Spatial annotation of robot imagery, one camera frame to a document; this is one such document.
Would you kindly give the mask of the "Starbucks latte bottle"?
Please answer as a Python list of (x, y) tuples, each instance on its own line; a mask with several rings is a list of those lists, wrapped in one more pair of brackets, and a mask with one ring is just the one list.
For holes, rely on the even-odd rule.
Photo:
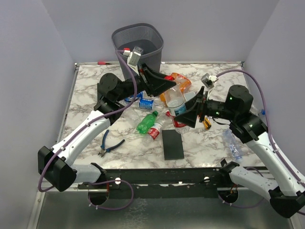
[(138, 47), (138, 46), (135, 46), (133, 51), (140, 56), (143, 55), (143, 53), (144, 53), (144, 49), (142, 49), (141, 47)]

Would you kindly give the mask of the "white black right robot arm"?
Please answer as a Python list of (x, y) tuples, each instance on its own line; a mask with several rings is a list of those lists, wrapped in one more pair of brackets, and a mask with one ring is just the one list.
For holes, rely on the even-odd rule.
[(220, 183), (225, 187), (233, 183), (244, 186), (268, 200), (279, 215), (290, 218), (305, 206), (305, 176), (275, 144), (261, 118), (250, 112), (252, 102), (253, 96), (242, 85), (231, 86), (225, 102), (209, 100), (202, 88), (186, 102), (186, 111), (174, 119), (192, 128), (205, 116), (230, 121), (232, 133), (253, 150), (274, 179), (269, 180), (230, 162), (221, 167)]

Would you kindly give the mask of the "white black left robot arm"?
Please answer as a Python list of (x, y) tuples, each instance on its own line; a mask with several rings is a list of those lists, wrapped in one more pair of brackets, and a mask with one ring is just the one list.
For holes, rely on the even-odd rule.
[(39, 191), (45, 191), (41, 186), (43, 179), (58, 191), (65, 191), (74, 183), (90, 183), (94, 188), (101, 188), (105, 184), (104, 170), (95, 163), (75, 165), (78, 155), (120, 118), (127, 109), (120, 104), (121, 100), (142, 91), (148, 96), (159, 96), (174, 86), (175, 81), (146, 64), (141, 65), (139, 75), (125, 81), (113, 73), (104, 74), (97, 84), (98, 102), (85, 121), (59, 143), (51, 148), (43, 146), (38, 151)]

